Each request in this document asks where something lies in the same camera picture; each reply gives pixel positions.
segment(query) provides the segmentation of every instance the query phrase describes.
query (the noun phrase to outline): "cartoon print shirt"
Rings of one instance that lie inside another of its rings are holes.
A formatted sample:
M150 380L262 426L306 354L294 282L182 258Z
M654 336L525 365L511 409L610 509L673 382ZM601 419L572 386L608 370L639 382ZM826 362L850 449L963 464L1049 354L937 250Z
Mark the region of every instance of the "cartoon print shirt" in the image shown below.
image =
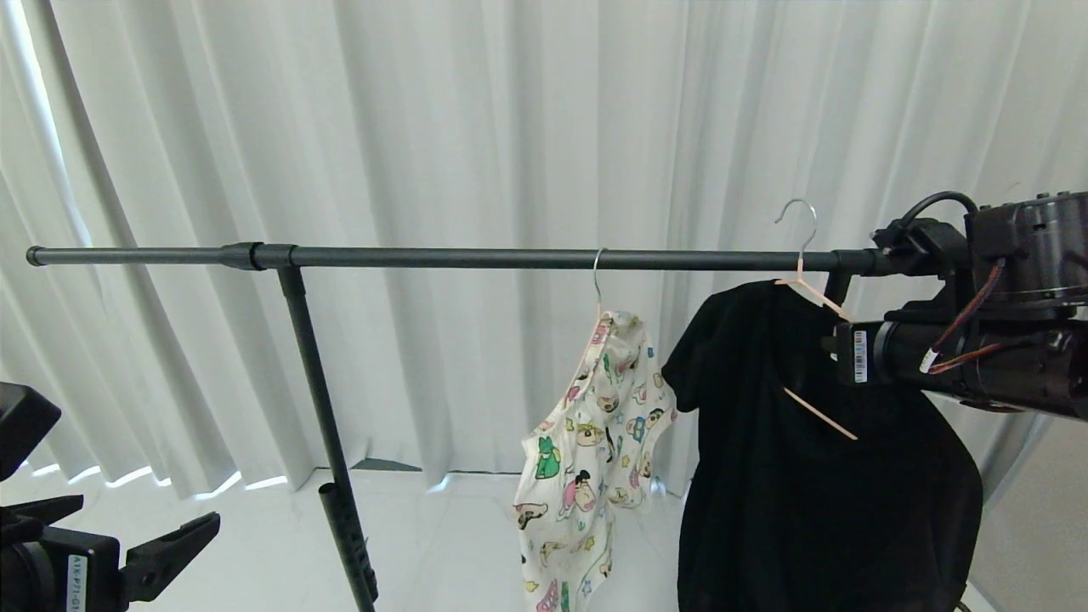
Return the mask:
M613 506L648 510L654 444L676 417L642 321L603 314L566 395L522 440L514 510L528 610L585 610L611 571Z

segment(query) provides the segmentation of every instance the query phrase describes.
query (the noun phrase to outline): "curtain fold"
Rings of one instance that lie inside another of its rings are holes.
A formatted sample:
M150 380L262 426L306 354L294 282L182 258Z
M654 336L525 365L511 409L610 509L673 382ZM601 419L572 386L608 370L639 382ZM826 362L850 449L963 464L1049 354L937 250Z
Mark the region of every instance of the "curtain fold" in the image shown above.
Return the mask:
M33 51L5 42L21 85L0 93L20 138L5 130L0 158L20 220L3 229L0 364L65 409L33 463L70 476L150 465L188 494L235 472L299 486L325 460L273 277L32 270L30 243L790 250L807 219L772 220L805 197L811 248L856 248L936 191L1000 204L1088 186L1088 4L1072 0L24 7ZM51 112L23 93L28 52ZM50 119L60 167L36 135ZM579 271L305 278L348 462L432 482L520 472L595 307ZM599 278L605 306L667 351L707 295L767 274ZM864 279L846 308L878 318L936 289ZM1043 423L942 409L988 491ZM693 434L682 418L663 441L672 491Z

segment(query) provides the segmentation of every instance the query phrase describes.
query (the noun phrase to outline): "white label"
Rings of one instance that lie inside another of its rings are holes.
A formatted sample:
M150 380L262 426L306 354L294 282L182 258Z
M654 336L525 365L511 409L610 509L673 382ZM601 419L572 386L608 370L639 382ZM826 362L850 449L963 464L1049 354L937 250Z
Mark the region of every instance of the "white label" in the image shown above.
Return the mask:
M87 608L87 558L69 555L69 590L64 600L65 612L84 612Z
M854 382L869 381L869 345L868 332L854 332Z
M918 371L922 374L929 374L929 368L934 367L934 362L937 360L937 353L930 348L926 351L926 356L922 359L922 365L918 366Z

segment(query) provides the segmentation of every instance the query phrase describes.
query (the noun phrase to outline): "black pole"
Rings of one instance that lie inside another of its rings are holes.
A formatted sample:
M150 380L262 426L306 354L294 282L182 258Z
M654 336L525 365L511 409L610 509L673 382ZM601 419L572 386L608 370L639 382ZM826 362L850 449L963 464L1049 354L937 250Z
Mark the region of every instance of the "black pole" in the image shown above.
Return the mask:
M336 542L344 572L347 574L351 595L360 612L374 612L374 599L378 598L378 582L370 566L367 554L367 540L362 535L362 524L359 522L359 509L351 492L351 480L348 475L347 461L344 458L344 446L341 444L339 431L336 429L336 416L333 414L333 403L325 382L325 372L321 367L321 354L318 351L318 340L313 333L313 322L310 320L310 308L306 303L306 285L302 283L302 271L295 266L279 268L280 286L287 301L290 311L290 323L295 328L295 340L302 357L302 368L313 397L313 408L318 415L321 428L321 439L329 455L333 481L318 489L321 504L325 509L329 528Z
M472 268L589 270L596 249L517 248L381 248L306 247L237 243L214 248L45 248L30 247L26 259L35 266L55 264L221 264L246 270L284 265L343 268ZM730 250L605 250L602 270L737 270L790 271L796 253ZM894 273L874 248L806 253L805 269L841 271L863 277Z

